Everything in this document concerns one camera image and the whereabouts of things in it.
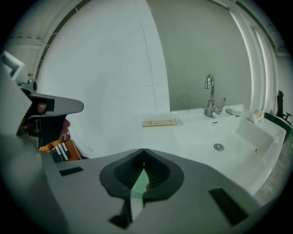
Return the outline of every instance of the faucet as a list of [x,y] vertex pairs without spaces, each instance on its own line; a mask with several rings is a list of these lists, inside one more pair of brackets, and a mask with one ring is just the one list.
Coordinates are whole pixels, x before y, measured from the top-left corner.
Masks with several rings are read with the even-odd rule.
[[211,85],[211,96],[210,96],[210,100],[208,101],[208,104],[207,104],[206,116],[213,117],[214,112],[218,115],[220,115],[222,113],[226,98],[225,97],[223,98],[221,106],[214,106],[215,79],[214,79],[213,75],[211,75],[211,74],[207,75],[207,77],[206,77],[205,89],[210,88],[210,83],[212,84]]

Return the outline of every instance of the white sink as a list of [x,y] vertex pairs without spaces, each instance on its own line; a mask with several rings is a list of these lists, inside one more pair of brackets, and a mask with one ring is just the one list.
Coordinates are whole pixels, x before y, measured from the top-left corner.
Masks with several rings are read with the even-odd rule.
[[[226,113],[227,108],[242,114],[240,117],[230,115]],[[279,157],[285,130],[266,119],[263,123],[253,124],[247,120],[249,112],[242,105],[226,106],[221,115],[214,113],[214,117],[207,117],[204,111],[192,109],[139,116],[124,135],[119,136],[120,144],[113,144],[111,151],[103,154],[92,154],[76,133],[72,136],[81,152],[91,158],[145,148],[198,161],[218,170],[254,195]],[[174,118],[178,122],[176,126],[141,126],[145,120]],[[215,150],[216,143],[222,144],[224,150]]]

